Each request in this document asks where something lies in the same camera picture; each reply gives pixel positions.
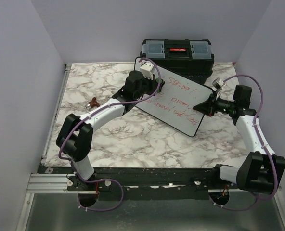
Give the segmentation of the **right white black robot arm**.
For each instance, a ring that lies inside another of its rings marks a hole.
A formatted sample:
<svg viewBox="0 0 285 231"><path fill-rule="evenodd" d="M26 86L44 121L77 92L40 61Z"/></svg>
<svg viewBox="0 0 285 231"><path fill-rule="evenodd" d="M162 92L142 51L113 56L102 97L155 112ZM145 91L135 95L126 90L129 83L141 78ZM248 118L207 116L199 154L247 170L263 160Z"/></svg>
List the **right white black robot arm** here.
<svg viewBox="0 0 285 231"><path fill-rule="evenodd" d="M273 195L283 175L285 159L275 154L262 134L257 112L249 107L251 92L251 87L237 85L232 101L221 99L214 92L206 101L194 106L207 116L217 112L229 115L249 152L240 167L217 164L210 184L219 189L231 182L240 190Z"/></svg>

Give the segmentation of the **white whiteboard with red writing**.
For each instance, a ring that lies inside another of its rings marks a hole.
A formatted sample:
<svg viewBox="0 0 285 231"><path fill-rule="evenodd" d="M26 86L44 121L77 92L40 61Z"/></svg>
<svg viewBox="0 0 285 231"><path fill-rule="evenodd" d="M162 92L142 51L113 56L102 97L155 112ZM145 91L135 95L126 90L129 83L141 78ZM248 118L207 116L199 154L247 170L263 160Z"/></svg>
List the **white whiteboard with red writing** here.
<svg viewBox="0 0 285 231"><path fill-rule="evenodd" d="M189 137L194 137L204 114L194 106L205 102L213 89L158 67L164 85L160 93L136 105L137 108Z"/></svg>

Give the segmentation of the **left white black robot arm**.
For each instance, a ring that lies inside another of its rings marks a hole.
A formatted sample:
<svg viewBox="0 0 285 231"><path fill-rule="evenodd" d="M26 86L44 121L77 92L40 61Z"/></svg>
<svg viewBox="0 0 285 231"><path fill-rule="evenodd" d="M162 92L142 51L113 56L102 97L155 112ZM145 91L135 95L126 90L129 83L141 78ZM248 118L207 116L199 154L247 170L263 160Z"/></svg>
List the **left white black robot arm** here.
<svg viewBox="0 0 285 231"><path fill-rule="evenodd" d="M56 139L59 158L71 162L83 189L90 190L95 185L94 168L88 159L94 132L160 92L164 84L161 77L148 79L140 71L130 71L124 86L107 103L84 115L69 114L65 118Z"/></svg>

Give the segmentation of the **green round eraser pad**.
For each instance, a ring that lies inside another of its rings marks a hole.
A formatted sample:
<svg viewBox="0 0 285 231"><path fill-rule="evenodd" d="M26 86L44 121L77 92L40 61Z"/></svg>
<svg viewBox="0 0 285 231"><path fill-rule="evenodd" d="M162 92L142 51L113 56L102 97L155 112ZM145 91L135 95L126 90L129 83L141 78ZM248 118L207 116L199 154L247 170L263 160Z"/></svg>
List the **green round eraser pad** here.
<svg viewBox="0 0 285 231"><path fill-rule="evenodd" d="M160 87L157 90L157 93L160 93L162 91L164 84L165 84L165 81L162 79L159 79L159 78L157 78L156 81L157 81L157 83L160 83Z"/></svg>

